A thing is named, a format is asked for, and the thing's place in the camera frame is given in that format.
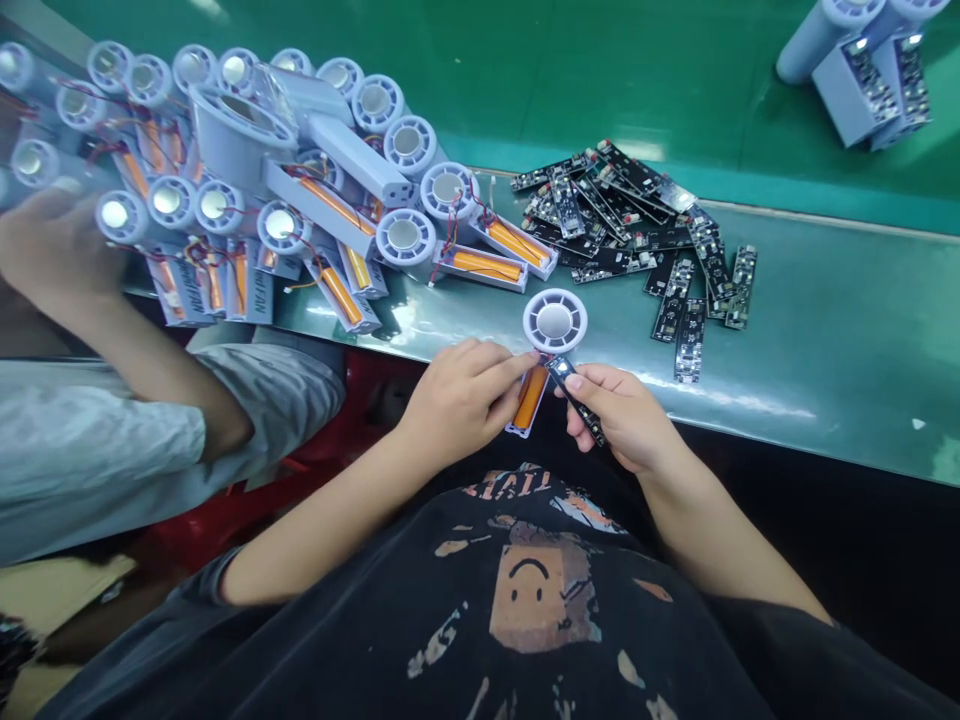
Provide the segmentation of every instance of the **finger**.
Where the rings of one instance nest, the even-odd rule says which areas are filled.
[[[520,379],[527,371],[540,361],[540,353],[536,350],[509,355],[505,360],[485,370],[477,377],[477,388],[481,398],[493,398],[502,395],[508,387]]]
[[[580,413],[573,409],[573,405],[567,403],[567,434],[576,437],[586,429],[587,426],[583,424]]]
[[[456,345],[450,347],[451,357],[460,357],[468,353],[472,348],[475,348],[480,344],[480,341],[476,338],[467,338],[466,340],[461,340]]]
[[[77,193],[51,186],[24,200],[14,212],[31,218],[60,217],[77,202]]]
[[[503,395],[494,400],[487,414],[488,429],[503,429],[516,417],[517,410],[520,409],[521,385],[522,383],[517,380]]]
[[[97,221],[94,217],[97,210],[97,201],[100,198],[96,195],[88,195],[79,200],[63,217],[61,222],[66,227],[77,232],[86,232],[97,227]]]
[[[602,363],[578,365],[577,372],[604,390],[609,390],[610,392],[619,391],[618,394],[625,394],[625,391],[628,390],[632,382],[641,384],[636,377],[625,370],[611,367],[610,365],[603,365]]]
[[[616,412],[618,400],[622,401],[622,398],[618,398],[610,390],[601,388],[579,373],[568,375],[564,387],[575,400],[586,405],[601,418],[605,415],[610,417]]]
[[[498,365],[511,357],[513,357],[513,353],[507,350],[503,345],[498,345],[497,343],[488,341],[482,342],[471,348],[468,352],[461,356],[460,363],[469,377],[477,377],[489,368],[492,368],[493,366]],[[500,395],[500,393],[502,393],[508,386],[509,383],[500,388],[500,392],[497,393],[497,395]]]
[[[593,450],[594,445],[596,445],[596,442],[593,439],[593,435],[586,430],[577,435],[577,447],[580,449],[580,452],[590,452]]]

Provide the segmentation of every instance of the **green table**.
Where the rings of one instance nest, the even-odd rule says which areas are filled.
[[[486,188],[489,176],[481,173]],[[518,220],[503,178],[495,207]],[[645,275],[575,288],[558,268],[549,285],[575,289],[590,317],[575,362],[604,362],[646,383],[672,418],[890,472],[960,485],[960,241],[854,223],[705,203],[731,259],[759,251],[750,326],[711,322],[697,385],[673,379],[675,347],[650,339],[659,300]],[[354,336],[315,288],[284,294],[279,327],[428,361],[471,335],[529,348],[525,295],[447,278],[433,289],[387,273],[373,303],[383,329]],[[702,286],[693,294],[702,296]]]

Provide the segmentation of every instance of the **circuit board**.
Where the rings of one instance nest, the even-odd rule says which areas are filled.
[[[593,208],[593,211],[607,224],[607,227],[610,228],[611,232],[613,232],[624,244],[629,242],[630,234],[627,232],[626,228],[623,227],[623,224],[617,220],[617,217],[610,211],[610,208],[600,196],[600,192],[596,185],[594,185],[592,178],[590,176],[584,176],[580,178],[580,180],[577,182],[577,188],[580,190],[580,197],[583,198],[591,208]]]
[[[698,199],[696,195],[680,187],[666,175],[663,176],[663,182],[654,198],[678,214],[685,213]]]
[[[711,320],[726,320],[727,309],[730,307],[730,300],[714,300],[707,288],[707,317]]]
[[[714,300],[726,300],[733,297],[736,288],[730,280],[727,270],[727,256],[719,238],[713,233],[694,233],[696,237],[697,257],[706,277],[707,287]]]
[[[606,445],[607,438],[604,436],[603,430],[600,427],[600,418],[591,412],[586,405],[574,400],[567,390],[566,385],[563,384],[568,375],[573,375],[576,373],[576,370],[573,369],[573,365],[570,364],[570,361],[567,360],[563,355],[554,355],[552,359],[546,362],[544,367],[547,368],[547,372],[550,373],[550,377],[553,378],[553,381],[557,384],[557,387],[560,388],[560,392],[562,392],[570,402],[574,412],[576,412],[577,415],[583,419],[583,424],[586,426],[587,432],[593,436],[594,442],[596,442],[599,447]]]
[[[630,265],[630,256],[631,253],[627,250],[599,248],[597,254],[589,258],[583,255],[563,253],[560,256],[560,264],[564,267],[610,270],[619,274],[627,271],[627,267]]]
[[[693,247],[693,235],[685,227],[663,228],[662,230],[651,230],[645,232],[643,236],[647,239],[647,248],[651,252],[657,250],[680,250],[681,248]]]
[[[880,74],[880,70],[873,62],[873,48],[868,48],[866,42],[851,40],[840,48],[844,60],[860,92],[870,106],[873,120],[878,125],[892,120],[900,114],[893,88],[887,84]]]
[[[753,276],[757,270],[757,249],[753,245],[741,245],[737,248],[737,259],[733,263],[733,284],[737,292],[730,299],[727,319],[724,322],[734,330],[746,330],[750,316],[750,295],[753,291]]]
[[[673,376],[682,383],[700,382],[703,364],[703,326],[707,303],[701,298],[687,298],[687,306],[677,334],[677,359]]]
[[[647,284],[644,285],[643,291],[654,297],[663,297],[667,283],[670,282],[670,274],[673,272],[677,253],[674,250],[655,252],[653,257],[657,261],[657,266],[647,276]]]
[[[551,225],[538,217],[532,216],[525,217],[523,222],[520,223],[520,228],[541,242],[587,258],[591,258],[597,254],[597,250],[600,249],[602,241],[605,239],[602,234],[596,237],[592,235],[589,230],[585,235],[567,239],[563,237],[560,233],[560,228],[556,225]],[[605,228],[602,225],[600,229],[602,232],[605,232]]]
[[[639,160],[627,157],[609,140],[601,140],[597,143],[597,153],[612,165],[617,174],[632,185],[635,192],[640,195],[653,193],[663,181],[660,173]]]
[[[577,204],[577,186],[574,185],[570,176],[564,175],[562,170],[555,168],[550,178],[550,190],[553,192],[553,205],[560,220],[560,232],[565,238],[583,235],[586,228],[583,226],[583,217],[580,215],[580,206]]]
[[[543,185],[550,180],[551,173],[559,169],[564,175],[577,175],[593,164],[585,153],[577,153],[573,157],[561,160],[553,165],[547,165],[527,173],[520,173],[510,178],[510,188],[514,192],[528,190],[537,185]]]
[[[670,280],[663,291],[663,303],[657,315],[657,322],[653,326],[653,339],[660,342],[674,342],[677,339],[677,329],[686,307],[687,292],[693,280],[693,261],[683,258],[673,265]]]
[[[633,273],[653,270],[657,267],[657,261],[650,253],[632,253],[629,257],[627,267],[622,272],[615,270],[605,270],[599,267],[577,268],[570,275],[573,277],[574,285],[583,285],[597,280],[607,280],[622,275],[632,275]]]

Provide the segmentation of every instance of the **electronic component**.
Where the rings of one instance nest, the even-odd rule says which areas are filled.
[[[493,213],[485,213],[469,226],[480,239],[507,257],[525,262],[530,272],[547,280],[557,267],[559,253],[513,223]]]
[[[548,288],[523,309],[523,334],[548,355],[573,350],[587,333],[587,308],[569,290]]]
[[[930,98],[923,78],[919,33],[886,40],[873,52],[873,61],[887,80],[900,115],[870,137],[871,150],[886,150],[930,123]]]
[[[530,436],[530,429],[533,427],[537,410],[540,409],[540,401],[545,394],[549,379],[550,373],[543,365],[536,365],[527,371],[520,386],[520,407],[517,408],[517,414],[507,423],[504,430],[522,438]]]
[[[527,287],[529,265],[502,255],[484,252],[466,245],[440,248],[440,271],[469,280],[523,294]]]
[[[844,42],[813,71],[813,82],[844,147],[900,115],[893,89],[880,75],[870,50],[862,38]]]
[[[753,276],[757,269],[757,249],[753,245],[741,245],[737,248],[737,259],[733,264],[733,284],[737,292],[730,299],[727,319],[724,322],[734,330],[746,330],[750,315],[750,295],[753,291]]]
[[[563,355],[554,355],[552,359],[547,361],[544,367],[547,368],[550,377],[553,378],[557,387],[560,388],[560,392],[567,398],[574,412],[583,419],[583,424],[586,426],[590,435],[593,436],[594,442],[597,443],[598,447],[604,447],[607,444],[607,438],[604,436],[603,430],[600,427],[600,418],[591,412],[586,405],[574,400],[573,396],[570,395],[570,392],[567,390],[567,386],[563,384],[569,375],[576,373],[573,365],[571,365],[570,361]]]
[[[655,197],[676,213],[685,213],[697,201],[697,196],[677,185],[672,178],[663,176]]]
[[[527,190],[537,185],[543,185],[550,180],[554,170],[559,169],[563,175],[578,175],[592,165],[592,161],[585,153],[577,153],[573,157],[561,160],[553,165],[531,170],[530,172],[520,173],[510,178],[510,189],[514,192]]]
[[[597,144],[597,152],[640,195],[650,195],[660,187],[663,181],[660,173],[639,160],[627,157],[609,140],[601,140]]]
[[[707,303],[701,298],[687,298],[687,306],[677,334],[677,359],[673,376],[682,383],[700,382],[703,362],[703,326]]]
[[[663,291],[663,302],[653,327],[653,339],[660,342],[673,342],[677,338],[680,318],[686,307],[687,293],[693,280],[693,261],[683,258],[673,265],[670,280]]]
[[[607,227],[610,228],[617,239],[623,244],[629,242],[630,234],[600,195],[599,189],[594,185],[593,178],[590,176],[580,178],[577,187],[580,190],[580,197],[593,208],[594,212],[607,224]]]
[[[657,266],[647,276],[647,284],[644,285],[643,291],[654,297],[663,297],[667,283],[670,282],[670,275],[673,273],[677,253],[675,250],[656,252],[653,253],[653,258],[657,261]]]
[[[382,135],[395,121],[410,114],[403,90],[386,75],[363,78],[357,85],[350,107],[361,130],[374,135]]]
[[[620,277],[621,275],[632,275],[633,273],[653,270],[656,266],[657,261],[654,259],[653,255],[642,252],[633,253],[630,255],[630,260],[623,272],[588,267],[577,268],[576,270],[571,271],[570,274],[573,276],[573,282],[575,285],[582,285],[583,283],[595,282],[597,280],[606,280],[612,277]]]
[[[564,175],[559,168],[554,168],[550,178],[550,190],[553,193],[557,218],[560,220],[561,234],[565,238],[583,235],[585,228],[580,207],[577,205],[577,190],[570,176]]]
[[[387,267],[406,273],[424,285],[443,277],[434,275],[437,233],[426,215],[400,208],[387,213],[377,225],[377,250]]]
[[[711,296],[714,300],[733,297],[736,290],[730,281],[726,253],[719,238],[714,235],[712,228],[706,228],[703,233],[695,232],[694,238],[697,257],[700,259],[700,267],[703,268]]]
[[[597,250],[600,249],[600,245],[591,239],[589,229],[586,235],[575,238],[565,238],[561,235],[560,228],[556,225],[551,225],[538,217],[532,216],[525,217],[523,222],[520,223],[520,228],[541,242],[583,257],[593,257],[596,255]]]
[[[791,85],[807,82],[838,42],[849,35],[859,35],[883,7],[882,1],[816,0],[780,52],[777,75]]]
[[[626,272],[627,266],[630,264],[630,256],[631,253],[628,250],[599,248],[597,254],[589,258],[583,255],[564,253],[563,257],[560,258],[560,264],[565,267],[597,268],[623,273]]]
[[[643,233],[647,241],[647,249],[651,252],[658,250],[679,250],[681,248],[693,247],[693,235],[683,227],[663,228],[660,230],[650,230]]]

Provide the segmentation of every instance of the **person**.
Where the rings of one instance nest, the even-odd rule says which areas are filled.
[[[124,297],[131,254],[77,191],[63,179],[0,217],[0,566],[196,507],[345,396],[332,344],[225,323],[184,350]],[[70,356],[74,338],[95,356]]]
[[[633,375],[566,380],[611,458],[550,397],[575,446],[502,433],[538,360],[442,350],[392,432],[39,717],[957,716],[831,620]]]

